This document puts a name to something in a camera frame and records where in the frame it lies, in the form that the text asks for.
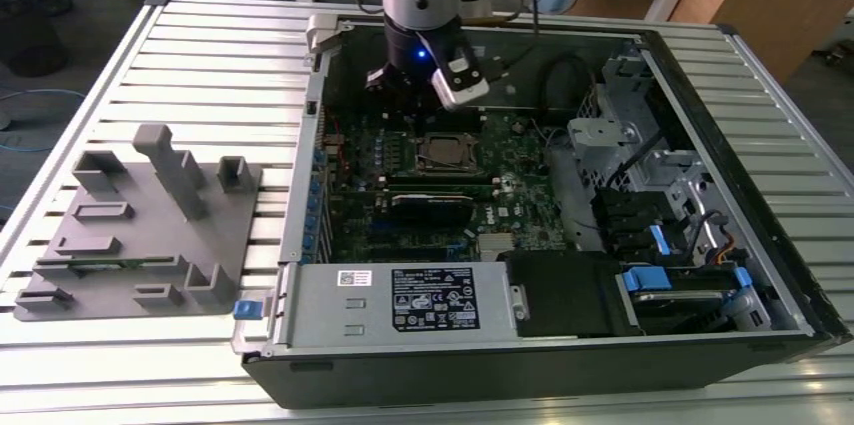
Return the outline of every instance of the vertical post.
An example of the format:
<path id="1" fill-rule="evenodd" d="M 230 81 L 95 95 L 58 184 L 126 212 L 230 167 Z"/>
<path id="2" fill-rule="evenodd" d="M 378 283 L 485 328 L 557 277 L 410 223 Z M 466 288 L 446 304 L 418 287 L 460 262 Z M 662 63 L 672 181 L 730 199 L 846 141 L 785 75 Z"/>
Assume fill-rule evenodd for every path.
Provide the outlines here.
<path id="1" fill-rule="evenodd" d="M 173 195 L 187 220 L 205 216 L 206 207 L 191 176 L 182 165 L 183 155 L 173 150 L 173 131 L 163 124 L 146 123 L 134 137 L 134 148 L 149 156 L 158 172 L 158 180 Z"/>

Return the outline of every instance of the cpu socket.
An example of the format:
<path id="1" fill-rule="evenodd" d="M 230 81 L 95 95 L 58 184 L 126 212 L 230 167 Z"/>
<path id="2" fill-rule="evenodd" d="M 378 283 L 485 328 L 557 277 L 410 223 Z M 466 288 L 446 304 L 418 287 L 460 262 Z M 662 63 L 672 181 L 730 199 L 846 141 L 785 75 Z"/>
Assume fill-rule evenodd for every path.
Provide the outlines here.
<path id="1" fill-rule="evenodd" d="M 468 133 L 429 133 L 417 147 L 418 171 L 425 175 L 474 175 L 478 140 Z"/>

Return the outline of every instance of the floor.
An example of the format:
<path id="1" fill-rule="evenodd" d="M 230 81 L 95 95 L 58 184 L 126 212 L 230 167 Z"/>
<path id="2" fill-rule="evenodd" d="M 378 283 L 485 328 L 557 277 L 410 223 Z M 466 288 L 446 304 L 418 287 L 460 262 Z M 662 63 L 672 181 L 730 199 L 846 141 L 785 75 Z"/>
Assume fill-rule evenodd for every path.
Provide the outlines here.
<path id="1" fill-rule="evenodd" d="M 39 79 L 15 77 L 0 67 L 0 89 L 66 88 L 86 93 L 142 3 L 143 0 L 75 0 L 75 10 L 54 19 L 61 38 L 70 48 L 71 64 L 62 72 Z M 841 117 L 846 116 L 854 105 L 854 75 L 828 68 L 820 58 L 812 58 L 786 89 L 844 162 L 852 167 L 854 121 Z M 69 95 L 27 95 L 0 101 L 0 111 L 14 120 L 12 126 L 0 131 L 0 145 L 30 149 L 51 147 L 74 116 L 78 103 L 79 100 Z M 47 152 L 16 153 L 0 149 L 0 221 L 18 204 L 47 155 Z"/>

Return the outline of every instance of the capacitor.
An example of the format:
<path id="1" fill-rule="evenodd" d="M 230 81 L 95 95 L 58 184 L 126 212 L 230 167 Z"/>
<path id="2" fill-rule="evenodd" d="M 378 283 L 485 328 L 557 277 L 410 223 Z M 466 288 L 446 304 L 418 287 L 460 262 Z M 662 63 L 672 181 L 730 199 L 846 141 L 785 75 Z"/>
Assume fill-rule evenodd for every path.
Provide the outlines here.
<path id="1" fill-rule="evenodd" d="M 510 126 L 510 130 L 517 135 L 525 134 L 525 124 L 522 122 L 513 122 L 513 125 Z"/>

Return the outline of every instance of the green circuit board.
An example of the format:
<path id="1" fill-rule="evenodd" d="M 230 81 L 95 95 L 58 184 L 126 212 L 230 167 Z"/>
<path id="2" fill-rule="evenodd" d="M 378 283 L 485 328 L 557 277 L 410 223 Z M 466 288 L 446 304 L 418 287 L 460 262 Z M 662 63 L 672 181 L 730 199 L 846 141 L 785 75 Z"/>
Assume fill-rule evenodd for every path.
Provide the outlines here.
<path id="1" fill-rule="evenodd" d="M 337 164 L 330 196 L 335 262 L 478 261 L 484 234 L 512 234 L 517 249 L 570 245 L 552 192 L 546 142 L 530 119 L 486 112 L 478 120 L 477 132 L 417 134 L 381 117 L 334 117 L 326 139 L 335 144 L 327 147 Z M 401 226 L 387 219 L 389 203 L 401 196 L 468 197 L 470 218 L 453 225 Z"/>

